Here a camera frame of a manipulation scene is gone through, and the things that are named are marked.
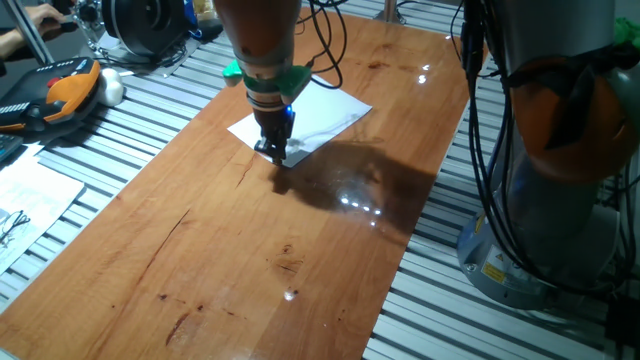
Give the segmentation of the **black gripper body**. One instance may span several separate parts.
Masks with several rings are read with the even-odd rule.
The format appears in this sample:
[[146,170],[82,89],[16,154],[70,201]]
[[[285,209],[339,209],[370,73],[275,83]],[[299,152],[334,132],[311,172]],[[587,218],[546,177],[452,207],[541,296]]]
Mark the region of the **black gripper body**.
[[275,111],[255,109],[254,117],[261,128],[261,136],[268,140],[289,139],[292,134],[295,112],[291,106]]

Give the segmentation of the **bare human hand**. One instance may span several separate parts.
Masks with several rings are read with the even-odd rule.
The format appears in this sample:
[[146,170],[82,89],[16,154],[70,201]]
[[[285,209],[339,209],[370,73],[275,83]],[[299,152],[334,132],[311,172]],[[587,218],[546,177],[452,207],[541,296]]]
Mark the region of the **bare human hand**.
[[66,17],[50,4],[29,6],[25,10],[41,35],[59,30],[66,22]]

